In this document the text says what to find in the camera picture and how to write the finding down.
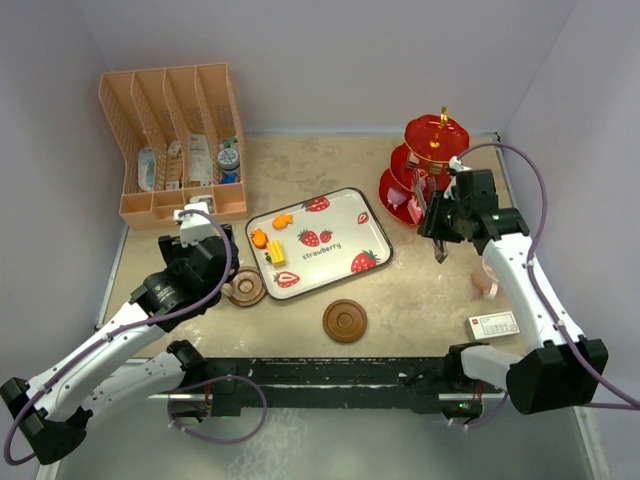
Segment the strawberry text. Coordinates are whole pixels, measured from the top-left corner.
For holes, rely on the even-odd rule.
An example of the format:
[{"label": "strawberry text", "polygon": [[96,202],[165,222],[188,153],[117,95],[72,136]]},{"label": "strawberry text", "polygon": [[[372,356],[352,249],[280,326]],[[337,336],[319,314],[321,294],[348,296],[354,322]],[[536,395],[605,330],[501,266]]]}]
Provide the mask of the strawberry text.
[{"label": "strawberry text", "polygon": [[302,256],[302,259],[307,260],[312,257],[317,257],[318,255],[321,255],[323,253],[330,252],[331,250],[336,250],[336,249],[340,250],[341,248],[342,248],[342,245],[340,245],[339,243],[334,243],[333,245],[329,245],[328,247],[322,247],[322,248],[319,248],[318,250],[314,250],[313,252],[305,253]]}]

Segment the small bottle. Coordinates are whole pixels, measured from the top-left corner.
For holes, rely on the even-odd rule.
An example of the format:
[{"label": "small bottle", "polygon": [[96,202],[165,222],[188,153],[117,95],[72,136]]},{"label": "small bottle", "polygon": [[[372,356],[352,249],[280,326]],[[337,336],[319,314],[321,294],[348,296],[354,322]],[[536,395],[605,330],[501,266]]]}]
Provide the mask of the small bottle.
[{"label": "small bottle", "polygon": [[240,154],[233,148],[225,148],[218,154],[218,165],[224,177],[237,181],[240,176]]}]

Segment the white wall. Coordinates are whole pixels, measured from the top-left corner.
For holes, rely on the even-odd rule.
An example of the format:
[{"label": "white wall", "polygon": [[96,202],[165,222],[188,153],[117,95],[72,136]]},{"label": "white wall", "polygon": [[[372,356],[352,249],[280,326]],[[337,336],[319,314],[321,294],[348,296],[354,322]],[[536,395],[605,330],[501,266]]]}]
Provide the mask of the white wall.
[{"label": "white wall", "polygon": [[[640,2],[581,0],[507,128],[550,197],[541,261],[574,319],[610,354],[606,376],[640,397]],[[509,155],[519,207],[540,213],[535,178]],[[598,399],[613,400],[608,392]],[[640,417],[598,412],[616,478],[640,471]]]},{"label": "white wall", "polygon": [[[105,70],[73,0],[3,2],[0,382],[68,354],[100,307],[123,228],[123,161],[98,102]],[[2,407],[3,441],[8,426]],[[0,478],[34,478],[36,468],[0,460]]]},{"label": "white wall", "polygon": [[77,0],[111,69],[229,61],[245,130],[503,129],[577,0]]}]

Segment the gray floor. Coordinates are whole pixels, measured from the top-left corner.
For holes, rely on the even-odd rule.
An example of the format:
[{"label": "gray floor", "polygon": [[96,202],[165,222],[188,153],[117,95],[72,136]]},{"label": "gray floor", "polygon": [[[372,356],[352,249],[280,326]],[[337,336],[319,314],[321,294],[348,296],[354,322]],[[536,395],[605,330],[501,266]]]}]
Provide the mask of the gray floor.
[{"label": "gray floor", "polygon": [[[209,418],[218,436],[246,433],[259,411]],[[591,479],[574,412],[521,416],[510,405],[477,430],[400,410],[270,410],[241,445],[211,445],[167,428],[166,401],[114,417],[61,462],[57,479]]]}]

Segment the white cable clip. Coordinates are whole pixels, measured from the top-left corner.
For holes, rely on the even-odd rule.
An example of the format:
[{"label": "white cable clip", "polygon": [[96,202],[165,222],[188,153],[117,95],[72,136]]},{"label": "white cable clip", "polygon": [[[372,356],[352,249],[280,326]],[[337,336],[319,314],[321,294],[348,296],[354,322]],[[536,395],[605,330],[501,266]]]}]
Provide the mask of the white cable clip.
[{"label": "white cable clip", "polygon": [[457,172],[460,170],[460,167],[462,167],[462,162],[458,160],[458,157],[455,155],[451,157],[451,160],[449,160],[449,168],[454,172]]}]

